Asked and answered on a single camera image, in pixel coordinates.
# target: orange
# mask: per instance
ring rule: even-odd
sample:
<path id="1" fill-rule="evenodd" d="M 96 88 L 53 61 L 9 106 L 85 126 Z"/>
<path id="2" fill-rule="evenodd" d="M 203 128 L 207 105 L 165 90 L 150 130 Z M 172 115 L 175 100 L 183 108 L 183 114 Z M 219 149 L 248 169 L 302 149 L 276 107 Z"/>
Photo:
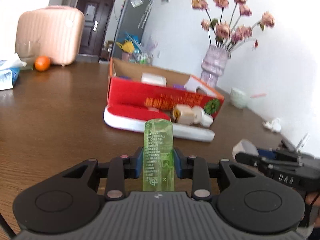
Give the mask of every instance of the orange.
<path id="1" fill-rule="evenodd" d="M 35 68 L 37 71 L 46 71 L 51 65 L 50 59 L 47 56 L 37 57 L 35 60 Z"/>

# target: white cup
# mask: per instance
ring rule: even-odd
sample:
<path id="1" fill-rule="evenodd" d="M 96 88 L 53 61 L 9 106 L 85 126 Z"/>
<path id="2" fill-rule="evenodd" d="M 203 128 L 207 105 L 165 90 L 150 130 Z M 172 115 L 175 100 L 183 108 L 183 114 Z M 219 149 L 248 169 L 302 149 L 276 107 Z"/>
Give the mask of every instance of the white cup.
<path id="1" fill-rule="evenodd" d="M 247 106 L 250 97 L 238 88 L 231 88 L 231 103 L 237 108 L 244 108 Z"/>
<path id="2" fill-rule="evenodd" d="M 259 152 L 254 144 L 246 139 L 242 139 L 237 145 L 232 149 L 232 156 L 236 158 L 239 152 L 248 153 L 252 156 L 259 156 Z"/>

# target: round disc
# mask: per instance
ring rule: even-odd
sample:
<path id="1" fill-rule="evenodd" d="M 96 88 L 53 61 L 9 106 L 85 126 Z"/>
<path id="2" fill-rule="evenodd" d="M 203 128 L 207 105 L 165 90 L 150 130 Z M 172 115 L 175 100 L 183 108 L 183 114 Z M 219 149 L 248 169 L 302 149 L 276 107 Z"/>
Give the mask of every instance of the round disc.
<path id="1" fill-rule="evenodd" d="M 259 235 L 296 228 L 304 206 L 296 191 L 263 177 L 237 179 L 217 201 L 221 215 L 230 225 Z"/>
<path id="2" fill-rule="evenodd" d="M 44 181 L 19 194 L 13 213 L 22 229 L 43 234 L 74 231 L 92 221 L 99 197 L 76 179 Z"/>

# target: red box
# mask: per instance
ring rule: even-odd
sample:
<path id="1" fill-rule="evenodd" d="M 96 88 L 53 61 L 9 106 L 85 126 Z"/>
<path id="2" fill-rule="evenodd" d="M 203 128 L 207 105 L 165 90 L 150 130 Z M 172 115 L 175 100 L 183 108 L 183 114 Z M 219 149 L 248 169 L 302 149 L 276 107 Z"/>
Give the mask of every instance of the red box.
<path id="1" fill-rule="evenodd" d="M 110 60 L 109 86 L 107 106 L 131 105 L 154 107 L 161 110 L 172 110 L 177 104 L 201 106 L 207 114 L 215 118 L 224 102 L 224 96 L 215 89 L 208 87 L 193 75 L 179 73 L 162 68 L 132 64 L 119 59 Z M 167 86 L 155 86 L 140 82 L 143 73 L 164 76 Z M 200 89 L 195 92 L 178 90 L 174 84 Z"/>

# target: paper tissue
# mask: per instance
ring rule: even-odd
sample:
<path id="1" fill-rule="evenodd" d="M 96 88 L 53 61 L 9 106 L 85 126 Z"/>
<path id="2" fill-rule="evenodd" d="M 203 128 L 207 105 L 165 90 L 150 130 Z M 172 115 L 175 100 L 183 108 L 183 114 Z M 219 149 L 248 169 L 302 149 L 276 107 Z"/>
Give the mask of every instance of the paper tissue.
<path id="1" fill-rule="evenodd" d="M 20 67 L 27 63 L 20 60 L 18 54 L 14 54 L 8 60 L 0 60 L 0 90 L 12 89 L 18 79 Z"/>

